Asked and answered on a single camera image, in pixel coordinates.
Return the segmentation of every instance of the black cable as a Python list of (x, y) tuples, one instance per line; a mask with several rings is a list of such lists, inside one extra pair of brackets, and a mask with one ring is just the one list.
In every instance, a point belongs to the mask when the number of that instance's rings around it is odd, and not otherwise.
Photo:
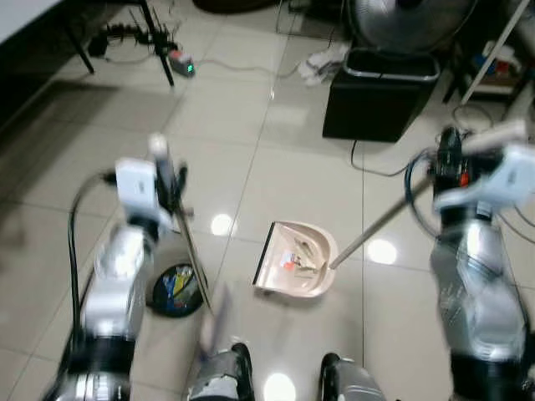
[(521, 218), (522, 220), (524, 220), (524, 222), (525, 222), (528, 226), (535, 228), (535, 222), (529, 220), (529, 219), (522, 213), (522, 211), (521, 211), (520, 209), (518, 209), (518, 206), (515, 206), (515, 211), (518, 213), (518, 215), (520, 216), (520, 218)]
[(439, 233), (431, 227), (430, 224), (428, 224), (425, 221), (425, 218), (421, 215), (421, 213), (418, 211), (418, 208), (415, 204), (415, 198), (412, 195), (412, 173), (414, 171), (414, 168), (416, 165), (422, 161), (423, 159), (429, 159), (429, 150), (422, 151), (419, 155), (417, 155), (414, 159), (412, 159), (409, 164), (407, 165), (407, 168), (405, 170), (405, 179), (404, 179), (404, 187), (405, 187), (405, 198), (407, 200), (407, 203), (409, 205), (409, 208), (412, 211), (412, 214), (416, 218), (416, 221), (420, 224), (420, 226), (433, 238), (437, 238), (439, 236)]
[(397, 170), (397, 171), (394, 171), (393, 173), (385, 173), (383, 171), (377, 171), (377, 170), (370, 170), (370, 169), (365, 169), (364, 167), (361, 167), (359, 165), (356, 165), (354, 163), (354, 150), (355, 150), (355, 147), (357, 146), (357, 140), (355, 140), (353, 142), (353, 147), (351, 148), (351, 154), (349, 156), (349, 163), (351, 163), (351, 165), (353, 166), (354, 169), (358, 170), (358, 171), (362, 171), (363, 173), (368, 173), (368, 174), (373, 174), (373, 175), (379, 175), (381, 177), (387, 177), (387, 178), (391, 178), (391, 177), (396, 177), (397, 175), (400, 175), (401, 173), (403, 173), (405, 170), (407, 170), (407, 166), (408, 164), (403, 167), (402, 169), (400, 170)]
[(509, 227), (509, 229), (514, 232), (516, 235), (518, 235), (519, 237), (521, 237), (523, 240), (535, 245), (535, 240), (533, 240), (532, 238), (526, 236), (525, 234), (522, 234), (518, 229), (516, 229), (502, 214), (499, 214), (500, 216), (500, 219), (502, 219), (502, 221), (505, 223), (505, 225), (507, 227)]
[(78, 208), (83, 198), (87, 195), (89, 190), (96, 186), (101, 181), (108, 183), (115, 182), (115, 172), (113, 170), (106, 172), (99, 172), (93, 174), (87, 178), (79, 187), (78, 192), (74, 196), (73, 204), (69, 211), (69, 228), (68, 228), (68, 241), (69, 241), (69, 261), (70, 261), (70, 286), (71, 286), (71, 300), (73, 310), (73, 345), (76, 345), (79, 340), (80, 329), (80, 299), (78, 289), (78, 261), (76, 258), (76, 238), (74, 235), (76, 215), (78, 214)]

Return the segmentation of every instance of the metal pole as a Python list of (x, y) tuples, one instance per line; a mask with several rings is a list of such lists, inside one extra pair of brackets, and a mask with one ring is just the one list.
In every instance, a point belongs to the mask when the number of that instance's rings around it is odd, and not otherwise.
[(506, 27), (503, 29), (502, 34), (500, 35), (500, 38), (496, 41), (496, 45), (492, 49), (491, 53), (488, 55), (487, 60), (485, 60), (485, 63), (483, 63), (483, 66), (479, 69), (479, 72), (477, 73), (476, 77), (472, 81), (470, 87), (466, 91), (465, 95), (462, 97), (461, 104), (466, 104), (468, 100), (470, 100), (470, 97), (473, 95), (474, 91), (476, 90), (476, 86), (479, 85), (479, 83), (482, 81), (483, 76), (487, 73), (488, 68), (491, 66), (492, 62), (498, 55), (498, 52), (502, 49), (503, 44), (509, 38), (509, 35), (511, 34), (512, 30), (515, 28), (515, 26), (518, 23), (518, 20), (522, 16), (522, 13), (528, 6), (528, 4), (532, 0), (522, 0), (514, 12), (514, 14), (511, 16), (511, 19), (509, 19), (509, 22), (507, 23)]
[[(418, 198), (431, 185), (431, 180), (428, 177), (422, 178), (414, 189), (412, 194), (414, 198)], [(385, 226), (390, 220), (400, 214), (407, 206), (405, 196), (399, 198), (374, 224), (368, 227), (356, 240), (351, 242), (347, 248), (340, 252), (340, 254), (329, 265), (330, 269), (336, 269), (340, 264), (351, 256), (353, 252), (359, 249), (370, 237)]]
[(184, 208), (182, 207), (182, 201), (179, 199), (176, 207), (176, 221), (178, 226), (181, 229), (181, 234), (186, 239), (187, 253), (190, 257), (191, 265), (193, 266), (193, 271), (195, 272), (195, 277), (201, 290), (202, 300), (205, 302), (208, 310), (213, 315), (213, 309), (211, 308), (210, 294), (208, 294), (208, 287), (205, 283), (206, 274), (202, 270), (201, 263), (199, 262), (199, 257), (197, 255), (197, 250), (193, 244), (193, 239), (191, 238), (190, 227), (187, 225), (186, 214)]

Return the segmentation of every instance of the broom handle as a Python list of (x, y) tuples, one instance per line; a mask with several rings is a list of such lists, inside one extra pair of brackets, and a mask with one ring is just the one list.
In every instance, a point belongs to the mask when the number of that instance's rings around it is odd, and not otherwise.
[[(427, 177), (422, 178), (412, 190), (414, 199), (418, 198), (429, 186), (431, 180)], [(351, 256), (353, 252), (359, 249), (370, 237), (385, 226), (390, 220), (400, 214), (407, 206), (407, 200), (404, 196), (399, 198), (374, 224), (368, 227), (357, 239), (355, 239), (347, 248), (336, 256), (336, 259), (329, 265), (329, 269), (336, 269), (340, 264)]]
[(210, 294), (204, 281), (206, 274), (202, 270), (201, 263), (199, 262), (199, 256), (197, 255), (195, 244), (191, 238), (190, 227), (187, 224), (186, 213), (184, 212), (184, 207), (182, 206), (182, 201), (180, 198), (178, 199), (176, 205), (176, 221), (178, 222), (178, 227), (181, 230), (182, 236), (186, 240), (187, 253), (190, 257), (191, 266), (193, 267), (199, 290), (201, 291), (202, 300), (206, 304), (210, 313), (213, 315), (214, 312), (211, 307)]

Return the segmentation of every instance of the electric fan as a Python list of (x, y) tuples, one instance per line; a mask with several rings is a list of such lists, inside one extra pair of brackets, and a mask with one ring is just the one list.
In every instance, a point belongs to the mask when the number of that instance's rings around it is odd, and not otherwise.
[(355, 37), (388, 53), (425, 53), (452, 36), (477, 0), (348, 0)]

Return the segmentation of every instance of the electrical cord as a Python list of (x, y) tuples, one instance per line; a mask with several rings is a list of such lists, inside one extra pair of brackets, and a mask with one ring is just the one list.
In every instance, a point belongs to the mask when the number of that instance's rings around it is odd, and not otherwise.
[(526, 236), (525, 234), (522, 234), (517, 228), (515, 228), (515, 227), (511, 224), (511, 222), (509, 222), (508, 219), (506, 219), (506, 218), (503, 216), (503, 214), (500, 213), (499, 216), (500, 216), (500, 219), (503, 221), (503, 223), (504, 223), (507, 227), (509, 227), (509, 229), (510, 229), (512, 232), (514, 232), (517, 236), (521, 237), (523, 240), (525, 240), (525, 241), (527, 241), (527, 242), (529, 242), (529, 243), (535, 245), (535, 240), (533, 240), (532, 238)]
[[(379, 177), (392, 178), (392, 177), (396, 177), (397, 175), (403, 174), (407, 170), (407, 168), (409, 167), (410, 162), (407, 163), (403, 168), (401, 168), (401, 169), (399, 169), (397, 171), (394, 171), (392, 173), (385, 173), (384, 171), (366, 169), (366, 168), (364, 168), (364, 167), (362, 167), (360, 165), (356, 165), (354, 163), (354, 151), (355, 151), (355, 147), (357, 145), (357, 142), (358, 142), (358, 140), (353, 142), (353, 146), (351, 148), (351, 154), (349, 156), (349, 163), (351, 163), (353, 168), (358, 170), (358, 171), (362, 171), (363, 173), (367, 173), (367, 174), (378, 175)], [(418, 153), (417, 155), (413, 156), (413, 159), (417, 158), (418, 156), (420, 156), (422, 154), (427, 153), (428, 151), (429, 151), (428, 149), (422, 150), (420, 153)]]
[[(490, 113), (487, 110), (483, 109), (480, 105), (478, 105), (478, 104), (460, 104), (460, 105), (456, 106), (453, 109), (453, 111), (451, 112), (451, 117), (455, 121), (456, 125), (458, 125), (459, 127), (461, 127), (462, 129), (465, 130), (465, 133), (462, 135), (461, 140), (464, 140), (466, 137), (468, 137), (469, 135), (471, 135), (473, 133), (473, 129), (462, 127), (462, 124), (461, 124), (460, 120), (458, 119), (457, 113), (459, 112), (459, 110), (464, 109), (464, 108), (471, 108), (471, 109), (476, 109), (478, 111), (481, 111), (489, 120), (489, 124), (490, 124), (489, 129), (494, 126), (494, 120), (492, 119)], [(442, 133), (439, 132), (435, 136), (435, 143), (439, 144), (441, 135), (442, 135)], [(364, 173), (378, 175), (380, 177), (386, 177), (386, 178), (396, 177), (397, 175), (403, 174), (403, 172), (405, 172), (407, 170), (407, 166), (409, 164), (405, 165), (403, 168), (401, 168), (401, 169), (399, 169), (397, 171), (394, 171), (392, 173), (386, 173), (384, 171), (366, 169), (366, 168), (364, 168), (364, 167), (362, 167), (360, 165), (356, 165), (354, 163), (354, 151), (355, 151), (355, 148), (357, 146), (357, 142), (358, 142), (358, 140), (355, 140), (353, 142), (353, 146), (351, 147), (351, 152), (350, 152), (350, 155), (349, 155), (349, 163), (353, 166), (354, 169), (356, 169), (358, 171), (362, 171)]]
[(73, 203), (69, 211), (69, 228), (68, 228), (68, 242), (69, 242), (69, 261), (70, 261), (70, 286), (72, 298), (72, 312), (73, 312), (73, 331), (72, 343), (74, 346), (78, 344), (79, 330), (80, 330), (80, 299), (78, 288), (78, 261), (76, 257), (76, 238), (75, 238), (75, 224), (76, 216), (78, 214), (79, 206), (89, 191), (101, 181), (109, 184), (115, 183), (115, 172), (108, 170), (91, 175), (79, 187), (78, 192), (74, 196)]
[(524, 215), (524, 214), (522, 213), (522, 211), (521, 211), (520, 209), (518, 209), (518, 206), (515, 206), (515, 211), (518, 213), (518, 215), (520, 216), (520, 218), (521, 218), (522, 220), (524, 220), (524, 222), (525, 222), (528, 226), (535, 228), (535, 222), (529, 220), (529, 219), (526, 217), (526, 215)]
[(420, 224), (420, 226), (425, 230), (425, 232), (427, 232), (427, 234), (429, 234), (433, 238), (437, 238), (439, 236), (439, 232), (432, 228), (432, 226), (428, 224), (427, 221), (425, 221), (425, 218), (421, 215), (420, 211), (418, 211), (418, 208), (416, 207), (415, 197), (412, 194), (412, 173), (414, 171), (414, 168), (422, 160), (428, 160), (429, 158), (430, 150), (426, 149), (420, 152), (420, 154), (413, 158), (407, 165), (404, 179), (405, 198), (418, 224)]
[(275, 78), (285, 79), (285, 78), (291, 77), (292, 75), (294, 75), (296, 73), (296, 71), (298, 70), (299, 65), (301, 64), (301, 62), (299, 61), (299, 63), (295, 64), (295, 66), (290, 71), (288, 71), (287, 73), (283, 73), (283, 74), (276, 73), (276, 72), (274, 72), (274, 71), (272, 71), (270, 69), (266, 69), (266, 68), (260, 67), (260, 66), (236, 67), (236, 66), (227, 64), (227, 63), (225, 63), (225, 62), (223, 62), (221, 60), (215, 60), (215, 59), (201, 60), (201, 61), (197, 62), (197, 67), (200, 67), (203, 64), (215, 64), (215, 65), (219, 65), (220, 67), (223, 67), (225, 69), (230, 69), (232, 71), (262, 71), (262, 72), (264, 72), (266, 74), (272, 75)]

